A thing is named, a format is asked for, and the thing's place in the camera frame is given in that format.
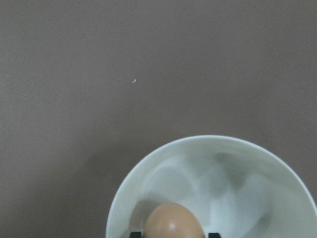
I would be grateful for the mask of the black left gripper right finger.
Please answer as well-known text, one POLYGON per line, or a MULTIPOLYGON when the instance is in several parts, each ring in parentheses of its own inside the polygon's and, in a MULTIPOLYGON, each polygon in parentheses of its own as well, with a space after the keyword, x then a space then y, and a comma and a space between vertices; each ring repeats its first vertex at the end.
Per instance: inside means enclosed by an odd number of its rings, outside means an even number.
POLYGON ((208 238, 220 238, 219 233, 208 233, 208 238))

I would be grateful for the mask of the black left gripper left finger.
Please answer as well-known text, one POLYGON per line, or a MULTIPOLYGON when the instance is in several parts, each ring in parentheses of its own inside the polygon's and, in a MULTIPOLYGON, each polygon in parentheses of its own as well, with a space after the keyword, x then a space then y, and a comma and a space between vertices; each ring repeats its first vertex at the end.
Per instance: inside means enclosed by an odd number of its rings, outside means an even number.
POLYGON ((131 232, 129 238, 142 238, 142 232, 131 232))

